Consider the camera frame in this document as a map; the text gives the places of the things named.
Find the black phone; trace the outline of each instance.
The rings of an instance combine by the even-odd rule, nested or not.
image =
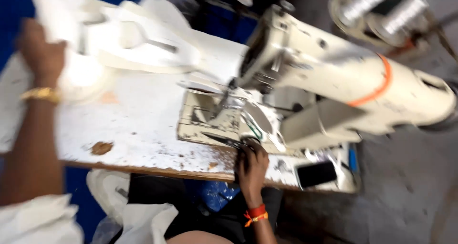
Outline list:
[[[296,167],[296,175],[302,190],[337,179],[336,170],[331,161],[299,165]]]

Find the gray floor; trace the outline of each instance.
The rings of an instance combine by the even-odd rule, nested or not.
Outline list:
[[[329,31],[328,0],[291,0],[295,16]],[[438,18],[458,10],[457,0],[431,0]],[[446,28],[458,50],[458,23]],[[438,43],[410,66],[457,78],[457,65]],[[389,141],[364,142],[359,195],[309,194],[286,199],[300,218],[356,244],[458,243],[458,131],[427,135],[403,131]]]

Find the scissors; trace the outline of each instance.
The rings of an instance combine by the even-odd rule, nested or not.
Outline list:
[[[254,140],[256,142],[260,142],[257,138],[255,137],[244,137],[242,138],[241,140],[233,140],[233,139],[230,139],[228,137],[225,137],[225,136],[220,136],[220,135],[217,135],[217,134],[213,134],[213,133],[209,133],[209,132],[202,132],[201,133],[207,137],[209,137],[210,139],[212,140],[216,140],[220,143],[223,143],[225,145],[228,145],[228,146],[231,146],[233,148],[237,148],[237,149],[242,149],[243,146],[248,146],[245,142],[247,140]]]

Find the person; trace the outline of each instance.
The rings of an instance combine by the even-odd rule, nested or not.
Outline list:
[[[47,89],[48,95],[26,95],[25,117],[5,157],[0,243],[83,243],[82,230],[75,222],[77,207],[69,205],[70,196],[63,194],[63,165],[54,143],[54,90],[65,64],[66,43],[46,43],[43,28],[34,19],[24,19],[18,48],[33,73],[32,88]],[[241,193],[209,216],[203,216],[186,197],[181,179],[132,174],[123,230],[111,242],[277,243],[273,229],[282,192],[263,188],[268,154],[258,143],[249,146],[238,157]]]

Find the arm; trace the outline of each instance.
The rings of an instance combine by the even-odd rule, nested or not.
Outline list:
[[[35,76],[33,87],[55,89],[64,67],[65,42],[46,43],[43,28],[34,19],[26,19],[18,47]],[[44,100],[29,100],[26,104],[13,150],[5,158],[0,205],[62,194],[62,165],[54,146],[55,104]]]
[[[258,143],[250,142],[249,147],[243,147],[241,161],[239,161],[238,176],[240,189],[245,197],[248,209],[257,208],[263,204],[260,191],[264,186],[269,156],[266,150]],[[255,238],[259,244],[277,244],[272,227],[267,219],[254,222],[251,227],[255,231]]]

